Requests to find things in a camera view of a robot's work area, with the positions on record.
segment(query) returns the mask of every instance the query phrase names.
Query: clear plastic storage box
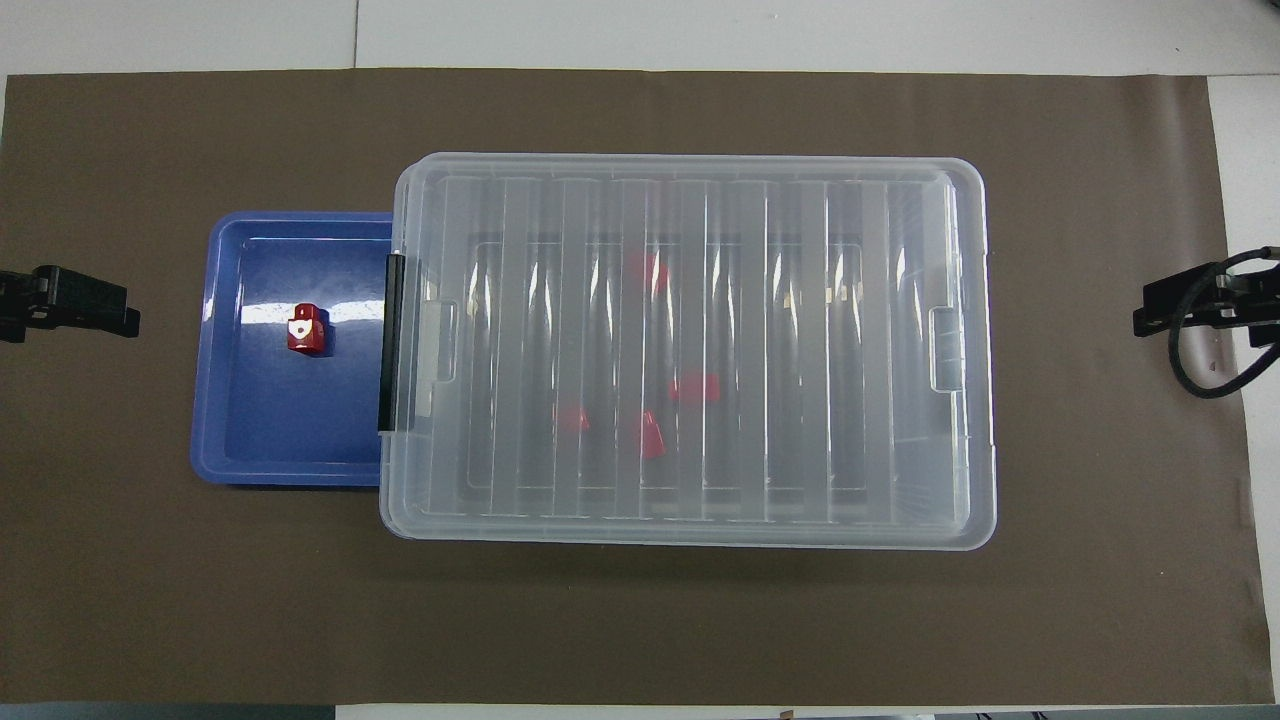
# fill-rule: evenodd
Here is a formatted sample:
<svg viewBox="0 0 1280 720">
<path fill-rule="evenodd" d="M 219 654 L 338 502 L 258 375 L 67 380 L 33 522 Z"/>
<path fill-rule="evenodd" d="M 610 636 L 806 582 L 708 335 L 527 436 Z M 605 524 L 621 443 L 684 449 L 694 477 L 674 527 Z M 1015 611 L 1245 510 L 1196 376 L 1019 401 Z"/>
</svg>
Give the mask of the clear plastic storage box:
<svg viewBox="0 0 1280 720">
<path fill-rule="evenodd" d="M 401 177 L 393 234 L 401 536 L 966 550 L 995 528 L 961 160 L 445 152 Z"/>
</svg>

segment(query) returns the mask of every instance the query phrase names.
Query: blue tray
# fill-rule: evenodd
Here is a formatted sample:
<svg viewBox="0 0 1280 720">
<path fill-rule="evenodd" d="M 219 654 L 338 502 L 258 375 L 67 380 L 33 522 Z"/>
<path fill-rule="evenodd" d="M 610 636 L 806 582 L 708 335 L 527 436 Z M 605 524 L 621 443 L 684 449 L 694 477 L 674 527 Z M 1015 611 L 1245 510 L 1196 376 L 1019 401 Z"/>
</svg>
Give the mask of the blue tray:
<svg viewBox="0 0 1280 720">
<path fill-rule="evenodd" d="M 209 237 L 191 465 L 212 483 L 376 486 L 392 217 L 234 213 Z M 326 352 L 285 346 L 298 302 Z"/>
</svg>

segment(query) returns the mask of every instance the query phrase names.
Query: white table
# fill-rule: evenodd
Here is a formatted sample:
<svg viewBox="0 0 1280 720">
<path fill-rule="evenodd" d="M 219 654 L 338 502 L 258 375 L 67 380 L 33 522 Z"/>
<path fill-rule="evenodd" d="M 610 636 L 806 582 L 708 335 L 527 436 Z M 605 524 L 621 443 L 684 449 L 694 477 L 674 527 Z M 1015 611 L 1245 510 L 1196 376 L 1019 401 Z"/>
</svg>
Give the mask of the white table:
<svg viewBox="0 0 1280 720">
<path fill-rule="evenodd" d="M 1263 0 L 0 0 L 0 85 L 17 73 L 415 65 L 1204 74 L 1228 245 L 1280 245 L 1280 10 Z M 1236 347 L 1242 365 L 1254 355 L 1243 333 Z M 1244 391 L 1244 407 L 1267 619 L 1280 628 L 1280 369 Z M 1280 633 L 1271 657 L 1280 687 Z M 339 717 L 777 710 L 358 706 Z"/>
</svg>

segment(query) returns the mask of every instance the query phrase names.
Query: translucent plastic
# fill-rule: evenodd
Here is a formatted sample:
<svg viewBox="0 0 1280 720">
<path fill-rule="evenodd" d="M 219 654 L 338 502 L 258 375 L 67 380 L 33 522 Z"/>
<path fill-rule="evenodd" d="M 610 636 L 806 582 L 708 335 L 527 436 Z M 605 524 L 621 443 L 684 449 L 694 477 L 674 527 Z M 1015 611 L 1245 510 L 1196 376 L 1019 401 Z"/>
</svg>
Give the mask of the translucent plastic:
<svg viewBox="0 0 1280 720">
<path fill-rule="evenodd" d="M 436 154 L 383 519 L 412 538 L 973 548 L 982 179 L 955 159 Z"/>
</svg>

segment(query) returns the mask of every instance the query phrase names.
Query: brown mat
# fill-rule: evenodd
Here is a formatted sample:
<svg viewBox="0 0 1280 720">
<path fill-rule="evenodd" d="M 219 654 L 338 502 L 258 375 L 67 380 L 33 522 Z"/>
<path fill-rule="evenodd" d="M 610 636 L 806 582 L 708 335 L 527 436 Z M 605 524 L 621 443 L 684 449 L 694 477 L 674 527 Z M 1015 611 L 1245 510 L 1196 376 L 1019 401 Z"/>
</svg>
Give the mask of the brown mat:
<svg viewBox="0 0 1280 720">
<path fill-rule="evenodd" d="M 1129 334 L 1225 255 L 1203 78 L 550 70 L 15 77 L 0 266 L 142 337 L 0 347 L 0 698 L 1272 698 L 1238 398 Z M 413 543 L 360 492 L 187 464 L 205 247 L 385 210 L 436 150 L 955 155 L 987 179 L 1000 525 L 970 553 Z M 1197 348 L 1208 352 L 1208 347 Z"/>
</svg>

